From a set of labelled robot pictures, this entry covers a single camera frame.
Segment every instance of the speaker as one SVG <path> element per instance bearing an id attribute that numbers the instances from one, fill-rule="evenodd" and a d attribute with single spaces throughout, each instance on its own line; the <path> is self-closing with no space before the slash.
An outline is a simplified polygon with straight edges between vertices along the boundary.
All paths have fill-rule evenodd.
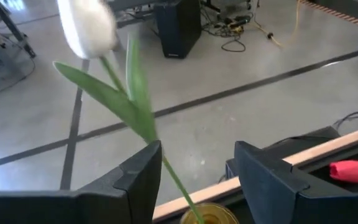
<path id="1" fill-rule="evenodd" d="M 158 2 L 154 13 L 164 56 L 185 58 L 202 31 L 199 0 Z"/>

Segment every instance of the gray floor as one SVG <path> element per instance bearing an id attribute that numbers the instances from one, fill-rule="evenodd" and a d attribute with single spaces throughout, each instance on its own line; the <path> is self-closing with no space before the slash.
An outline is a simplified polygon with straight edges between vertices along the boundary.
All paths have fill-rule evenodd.
<path id="1" fill-rule="evenodd" d="M 65 42 L 59 17 L 53 16 L 55 1 L 11 2 L 19 4 L 11 7 L 12 18 L 23 23 L 19 28 L 38 56 L 28 79 L 0 93 L 0 158 L 68 137 L 76 87 L 54 70 L 52 62 L 81 64 Z M 295 23 L 295 7 L 292 0 L 264 0 L 258 21 L 285 42 Z M 248 27 L 241 39 L 247 46 L 244 53 L 224 52 L 220 46 L 227 40 L 204 33 L 187 59 L 168 60 L 147 25 L 121 29 L 123 42 L 128 32 L 140 37 L 155 111 L 358 50 L 357 25 L 306 6 L 301 6 L 296 40 L 284 49 Z M 124 52 L 115 57 L 123 67 Z M 90 73 L 107 79 L 97 61 L 91 62 Z M 79 134 L 119 122 L 88 95 L 82 102 Z M 233 157 L 236 140 L 264 147 L 330 125 L 356 110 L 358 57 L 164 116 L 157 125 L 167 157 L 194 192 L 218 181 L 225 160 Z M 354 120 L 340 131 L 356 129 Z M 71 189 L 100 177 L 142 147 L 142 140 L 129 129 L 78 142 Z M 0 190 L 58 190 L 66 149 L 0 166 Z M 163 169 L 158 204 L 179 196 Z"/>

